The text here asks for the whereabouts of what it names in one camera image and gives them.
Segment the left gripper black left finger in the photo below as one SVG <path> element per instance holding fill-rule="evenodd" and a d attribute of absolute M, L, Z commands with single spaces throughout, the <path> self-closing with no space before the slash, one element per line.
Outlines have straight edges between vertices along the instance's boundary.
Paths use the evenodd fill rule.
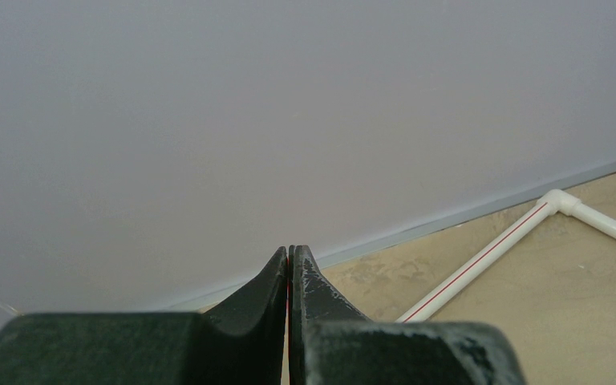
<path fill-rule="evenodd" d="M 287 251 L 204 313 L 39 313 L 0 330 L 0 384 L 278 384 Z"/>

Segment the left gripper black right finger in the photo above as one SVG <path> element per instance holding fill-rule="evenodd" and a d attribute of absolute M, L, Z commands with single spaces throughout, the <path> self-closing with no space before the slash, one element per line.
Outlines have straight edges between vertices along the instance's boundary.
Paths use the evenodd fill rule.
<path fill-rule="evenodd" d="M 292 384 L 524 384 L 516 353 L 481 322 L 375 322 L 322 274 L 310 248 L 289 249 Z"/>

